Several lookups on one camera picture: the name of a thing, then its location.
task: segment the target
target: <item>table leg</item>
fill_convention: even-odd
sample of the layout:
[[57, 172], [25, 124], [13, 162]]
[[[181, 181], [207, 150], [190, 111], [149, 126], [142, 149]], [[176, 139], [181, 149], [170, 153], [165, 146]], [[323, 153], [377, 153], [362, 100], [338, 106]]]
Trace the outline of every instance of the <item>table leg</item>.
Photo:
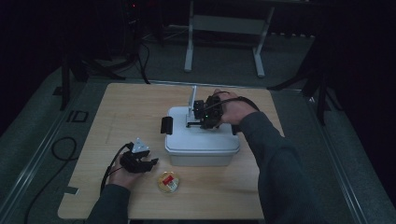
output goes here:
[[267, 36], [268, 28], [270, 27], [271, 24], [271, 19], [274, 15], [274, 7], [271, 7], [268, 10], [268, 16], [267, 19], [264, 23], [264, 26], [262, 27], [262, 33], [260, 35], [260, 41], [259, 44], [256, 48], [253, 48], [253, 57], [254, 57], [254, 62], [256, 64], [256, 70], [257, 70], [257, 76], [258, 77], [264, 77], [264, 69], [262, 67], [262, 56], [260, 53], [262, 52], [262, 45], [264, 44], [265, 37]]
[[187, 46], [186, 52], [186, 62], [184, 63], [184, 71], [190, 72], [192, 67], [192, 54], [194, 51], [194, 45], [192, 44], [192, 31], [193, 31], [193, 7], [194, 3], [193, 0], [190, 0], [190, 19], [189, 19], [189, 44]]

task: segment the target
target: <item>grey sleeve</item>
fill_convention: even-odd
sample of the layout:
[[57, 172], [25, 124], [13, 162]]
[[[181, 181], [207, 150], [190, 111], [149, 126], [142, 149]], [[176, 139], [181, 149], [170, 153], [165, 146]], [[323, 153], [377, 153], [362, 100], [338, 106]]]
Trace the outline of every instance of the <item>grey sleeve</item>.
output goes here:
[[258, 190], [267, 224], [327, 223], [294, 145], [262, 113], [239, 124], [260, 169]]
[[131, 192], [118, 185], [106, 185], [99, 200], [91, 210], [87, 224], [128, 222], [128, 203]]

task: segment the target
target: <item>tabletop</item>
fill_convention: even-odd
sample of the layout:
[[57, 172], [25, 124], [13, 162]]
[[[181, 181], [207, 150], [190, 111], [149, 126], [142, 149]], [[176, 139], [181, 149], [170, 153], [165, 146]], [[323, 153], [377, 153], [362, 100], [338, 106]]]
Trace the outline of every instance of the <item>tabletop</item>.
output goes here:
[[[195, 100], [205, 100], [215, 88], [198, 86]], [[283, 134], [271, 93], [263, 89], [220, 88], [252, 100]], [[134, 186], [129, 218], [135, 219], [263, 219], [257, 190], [259, 170], [248, 143], [238, 134], [240, 150], [228, 166], [173, 166], [164, 149], [162, 118], [173, 106], [187, 106], [191, 86], [109, 84], [78, 159], [69, 187], [77, 194], [64, 195], [61, 218], [86, 218], [99, 198], [107, 166], [126, 143], [140, 138], [159, 158], [150, 173]], [[163, 172], [180, 177], [174, 193], [163, 193], [157, 179]]]

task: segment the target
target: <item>white plastic box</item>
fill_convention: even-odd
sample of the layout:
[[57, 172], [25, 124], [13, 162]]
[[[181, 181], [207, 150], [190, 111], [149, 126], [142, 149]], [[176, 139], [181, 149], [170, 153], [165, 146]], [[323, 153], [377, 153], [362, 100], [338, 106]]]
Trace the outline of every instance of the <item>white plastic box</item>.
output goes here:
[[165, 137], [165, 149], [175, 166], [226, 166], [239, 151], [239, 138], [230, 124], [204, 130], [200, 126], [186, 127], [187, 106], [169, 109], [173, 118], [173, 133]]

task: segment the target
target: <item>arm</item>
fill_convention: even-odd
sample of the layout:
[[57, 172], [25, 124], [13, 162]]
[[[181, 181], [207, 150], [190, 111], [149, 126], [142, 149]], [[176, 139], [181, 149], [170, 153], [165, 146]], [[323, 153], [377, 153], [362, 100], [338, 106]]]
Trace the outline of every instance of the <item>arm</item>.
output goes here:
[[130, 195], [131, 191], [124, 187], [106, 185], [86, 223], [127, 223]]
[[[220, 90], [214, 94], [221, 100], [237, 97]], [[231, 101], [223, 104], [220, 123], [239, 125], [247, 139], [260, 169], [259, 196], [267, 224], [326, 223], [295, 147], [262, 112], [245, 102]]]
[[111, 168], [108, 184], [91, 210], [87, 224], [127, 223], [131, 189], [142, 174], [132, 174], [120, 165], [120, 156]]

